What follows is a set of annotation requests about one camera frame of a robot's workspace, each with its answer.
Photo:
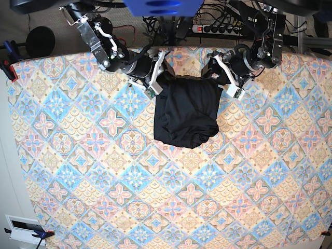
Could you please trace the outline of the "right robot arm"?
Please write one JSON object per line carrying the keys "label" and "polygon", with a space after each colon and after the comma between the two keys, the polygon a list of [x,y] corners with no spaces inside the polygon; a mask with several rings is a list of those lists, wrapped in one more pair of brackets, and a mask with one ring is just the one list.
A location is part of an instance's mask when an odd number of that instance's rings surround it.
{"label": "right robot arm", "polygon": [[101,16],[101,7],[106,10],[122,8],[123,3],[105,1],[10,1],[10,9],[20,14],[30,14],[51,7],[59,7],[70,26],[77,26],[83,41],[95,56],[98,66],[109,72],[120,70],[128,75],[128,84],[141,88],[153,99],[164,87],[176,78],[167,64],[167,51],[149,54],[152,44],[137,53],[128,50],[113,33],[109,19]]}

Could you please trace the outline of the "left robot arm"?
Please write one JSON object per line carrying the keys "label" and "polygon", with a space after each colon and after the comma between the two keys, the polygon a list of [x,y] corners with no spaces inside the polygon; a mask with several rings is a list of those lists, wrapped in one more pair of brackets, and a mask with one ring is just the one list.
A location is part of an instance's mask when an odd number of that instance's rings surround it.
{"label": "left robot arm", "polygon": [[236,9],[244,27],[254,33],[251,47],[237,44],[227,52],[213,51],[207,55],[208,64],[202,69],[201,77],[210,79],[217,76],[221,85],[227,85],[226,93],[241,100],[245,95],[244,85],[254,80],[255,73],[275,68],[282,62],[283,35],[286,16],[271,7],[265,11],[255,1],[256,13],[251,17],[248,6],[237,1]]}

